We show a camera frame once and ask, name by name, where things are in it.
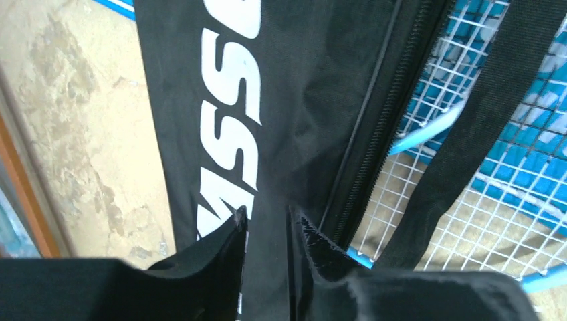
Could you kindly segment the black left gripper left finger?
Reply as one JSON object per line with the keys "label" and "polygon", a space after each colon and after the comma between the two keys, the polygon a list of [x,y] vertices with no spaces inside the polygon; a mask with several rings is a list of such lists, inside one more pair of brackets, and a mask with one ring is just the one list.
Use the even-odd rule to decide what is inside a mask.
{"label": "black left gripper left finger", "polygon": [[2,320],[235,320],[246,208],[141,270],[118,259],[2,259]]}

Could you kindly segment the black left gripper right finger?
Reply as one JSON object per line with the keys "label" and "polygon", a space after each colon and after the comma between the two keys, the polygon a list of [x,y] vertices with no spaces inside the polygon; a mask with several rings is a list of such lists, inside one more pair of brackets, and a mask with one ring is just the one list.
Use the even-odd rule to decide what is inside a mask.
{"label": "black left gripper right finger", "polygon": [[512,278],[495,272],[370,270],[288,208],[291,320],[537,320]]}

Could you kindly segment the black Crossway racket cover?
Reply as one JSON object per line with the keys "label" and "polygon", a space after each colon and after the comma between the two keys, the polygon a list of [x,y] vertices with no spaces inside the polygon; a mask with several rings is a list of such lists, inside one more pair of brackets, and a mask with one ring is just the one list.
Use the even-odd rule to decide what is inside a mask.
{"label": "black Crossway racket cover", "polygon": [[[246,208],[235,320],[291,320],[289,207],[346,254],[454,5],[134,2],[177,253]],[[565,14],[564,1],[509,4],[464,110],[370,270],[416,271]]]}

